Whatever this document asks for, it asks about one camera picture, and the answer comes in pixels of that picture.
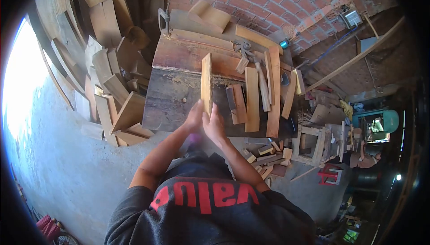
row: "wood scrap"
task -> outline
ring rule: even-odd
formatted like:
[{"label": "wood scrap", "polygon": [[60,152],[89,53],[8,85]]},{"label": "wood scrap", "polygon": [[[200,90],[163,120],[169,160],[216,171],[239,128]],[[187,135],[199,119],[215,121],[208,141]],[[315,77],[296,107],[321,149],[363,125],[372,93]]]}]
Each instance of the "wood scrap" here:
[{"label": "wood scrap", "polygon": [[231,16],[212,7],[207,1],[200,0],[188,12],[188,18],[210,27],[213,31],[223,33]]},{"label": "wood scrap", "polygon": [[212,113],[212,54],[208,53],[202,60],[202,85],[200,98],[204,104],[204,111],[211,116]]},{"label": "wood scrap", "polygon": [[272,107],[267,115],[266,137],[277,138],[279,132],[279,118],[281,108],[281,73],[279,67],[279,54],[276,47],[269,48],[270,60],[272,65],[273,91]]},{"label": "wood scrap", "polygon": [[284,54],[282,47],[279,44],[276,44],[275,42],[267,38],[265,35],[257,33],[256,31],[252,31],[248,28],[242,27],[239,24],[236,24],[236,35],[239,37],[243,37],[247,40],[250,40],[261,46],[264,46],[266,48],[276,47],[280,55]]}]

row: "man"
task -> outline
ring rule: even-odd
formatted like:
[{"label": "man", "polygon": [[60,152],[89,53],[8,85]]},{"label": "man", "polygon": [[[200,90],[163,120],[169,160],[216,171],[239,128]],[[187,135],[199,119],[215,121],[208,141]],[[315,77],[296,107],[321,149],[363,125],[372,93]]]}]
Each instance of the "man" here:
[{"label": "man", "polygon": [[[169,164],[201,124],[225,154],[207,157],[192,145]],[[105,244],[313,244],[315,223],[282,194],[271,191],[224,133],[214,103],[203,102],[138,167],[108,224]]]},{"label": "man", "polygon": [[[374,166],[381,159],[381,153],[377,153],[374,157],[365,152],[365,142],[361,141],[360,153],[347,151],[344,153],[342,163],[347,164],[350,168],[369,168]],[[328,163],[340,164],[340,157],[328,161]]]}]

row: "red chair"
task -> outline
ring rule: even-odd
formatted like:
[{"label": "red chair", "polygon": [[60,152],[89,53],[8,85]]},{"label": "red chair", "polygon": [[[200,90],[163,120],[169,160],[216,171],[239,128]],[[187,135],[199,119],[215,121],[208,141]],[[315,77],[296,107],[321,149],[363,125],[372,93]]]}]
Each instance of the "red chair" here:
[{"label": "red chair", "polygon": [[324,185],[338,185],[341,181],[343,168],[326,163],[324,168],[318,172],[321,176],[321,181],[318,184]]}]

